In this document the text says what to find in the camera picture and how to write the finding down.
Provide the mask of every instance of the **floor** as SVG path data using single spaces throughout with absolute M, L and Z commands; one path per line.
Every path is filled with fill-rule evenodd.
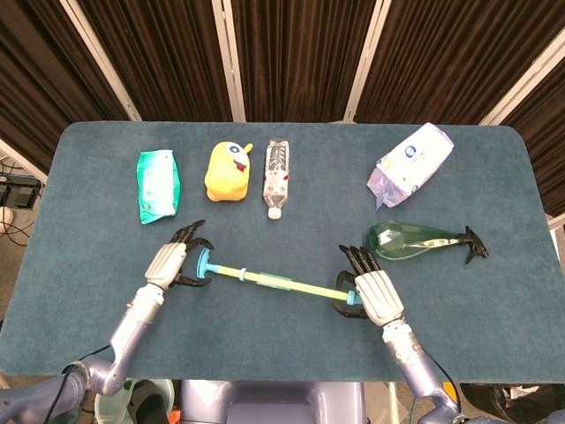
M 41 199 L 38 199 L 34 205 L 34 210 L 17 210 L 12 224 L 19 228 L 28 226 L 35 220 L 40 206 Z M 31 235 L 33 226 L 31 225 L 26 232 Z M 14 234 L 11 235 L 11 237 L 20 244 L 27 242 L 27 237 L 23 234 Z M 557 246 L 559 248 L 561 264 L 565 272 L 565 233 L 563 229 L 560 229 L 557 233 Z M 23 246 L 17 246 L 5 235 L 0 235 L 0 270 L 2 270 L 0 273 L 0 317 L 5 316 L 25 251 L 26 249 Z M 6 376 L 5 380 L 10 387 L 15 388 L 25 387 L 29 384 L 39 382 L 41 379 L 25 376 Z M 398 383 L 396 385 L 396 398 L 398 399 L 399 420 L 402 424 L 408 424 L 413 397 L 405 383 Z M 391 422 L 388 408 L 390 395 L 388 387 L 385 384 L 376 382 L 367 383 L 365 385 L 365 399 L 367 403 L 367 413 L 373 424 Z M 431 402 L 419 402 L 415 411 L 415 417 L 420 417 L 428 412 L 431 406 Z M 92 396 L 88 397 L 87 401 L 83 404 L 83 408 L 87 411 L 94 409 Z M 484 415 L 484 413 L 475 409 L 465 399 L 463 400 L 463 412 L 471 417 Z M 83 412 L 79 417 L 79 424 L 89 424 L 92 420 L 93 415 L 91 413 Z

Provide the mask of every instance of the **yellow rubber toy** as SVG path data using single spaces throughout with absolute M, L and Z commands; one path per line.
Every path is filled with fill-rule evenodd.
M 249 184 L 249 156 L 253 144 L 244 148 L 231 141 L 215 145 L 204 177 L 206 194 L 211 201 L 241 201 Z

